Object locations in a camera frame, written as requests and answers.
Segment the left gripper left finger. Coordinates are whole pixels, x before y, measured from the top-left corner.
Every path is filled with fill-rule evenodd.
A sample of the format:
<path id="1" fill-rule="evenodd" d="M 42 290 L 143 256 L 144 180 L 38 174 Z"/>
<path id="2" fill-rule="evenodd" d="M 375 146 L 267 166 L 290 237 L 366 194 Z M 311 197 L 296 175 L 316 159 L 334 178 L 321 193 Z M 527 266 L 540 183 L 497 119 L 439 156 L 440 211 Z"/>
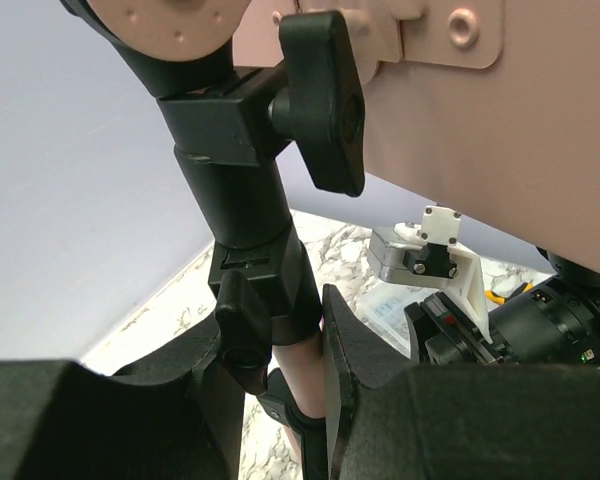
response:
<path id="1" fill-rule="evenodd" d="M 0 479 L 234 479 L 244 394 L 208 317 L 105 376 L 0 361 Z"/>

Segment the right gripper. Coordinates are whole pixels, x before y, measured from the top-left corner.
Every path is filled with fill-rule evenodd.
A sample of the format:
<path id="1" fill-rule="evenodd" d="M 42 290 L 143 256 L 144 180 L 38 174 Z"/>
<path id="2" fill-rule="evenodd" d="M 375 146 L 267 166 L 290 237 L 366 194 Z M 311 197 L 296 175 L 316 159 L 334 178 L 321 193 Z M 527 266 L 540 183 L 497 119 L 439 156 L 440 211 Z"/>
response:
<path id="1" fill-rule="evenodd" d="M 491 311 L 491 342 L 444 293 L 408 305 L 404 314 L 410 327 L 410 358 L 420 364 L 600 368 L 600 288 L 560 276 Z"/>

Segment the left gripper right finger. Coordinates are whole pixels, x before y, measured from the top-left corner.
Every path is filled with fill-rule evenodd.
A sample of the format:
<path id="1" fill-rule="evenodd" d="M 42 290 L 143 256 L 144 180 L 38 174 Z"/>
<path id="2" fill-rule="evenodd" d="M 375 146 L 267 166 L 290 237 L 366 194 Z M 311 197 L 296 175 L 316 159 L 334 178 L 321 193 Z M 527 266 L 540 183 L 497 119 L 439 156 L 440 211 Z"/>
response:
<path id="1" fill-rule="evenodd" d="M 600 479 L 600 370 L 417 364 L 323 288 L 333 479 Z"/>

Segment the pink music stand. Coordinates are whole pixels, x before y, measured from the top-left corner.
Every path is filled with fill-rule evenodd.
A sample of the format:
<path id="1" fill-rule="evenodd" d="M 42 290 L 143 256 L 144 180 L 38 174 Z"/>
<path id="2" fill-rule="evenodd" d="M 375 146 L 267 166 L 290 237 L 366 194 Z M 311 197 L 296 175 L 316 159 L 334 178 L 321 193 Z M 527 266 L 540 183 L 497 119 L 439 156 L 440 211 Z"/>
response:
<path id="1" fill-rule="evenodd" d="M 462 214 L 491 312 L 553 276 L 600 274 L 600 1 L 296 1 L 280 62 L 245 1 L 69 1 L 157 101 L 213 233 L 219 360 L 329 475 L 323 288 L 275 162 L 295 143 L 316 188 L 374 173 Z"/>

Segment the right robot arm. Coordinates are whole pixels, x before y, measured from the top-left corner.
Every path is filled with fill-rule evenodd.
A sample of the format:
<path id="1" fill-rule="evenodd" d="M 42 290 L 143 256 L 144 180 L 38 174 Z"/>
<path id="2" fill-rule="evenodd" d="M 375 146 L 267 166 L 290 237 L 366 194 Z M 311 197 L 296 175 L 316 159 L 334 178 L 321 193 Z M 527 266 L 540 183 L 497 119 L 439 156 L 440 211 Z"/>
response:
<path id="1" fill-rule="evenodd" d="M 600 368 L 600 274 L 544 251 L 555 273 L 489 312 L 484 336 L 445 293 L 405 307 L 419 364 L 554 364 Z"/>

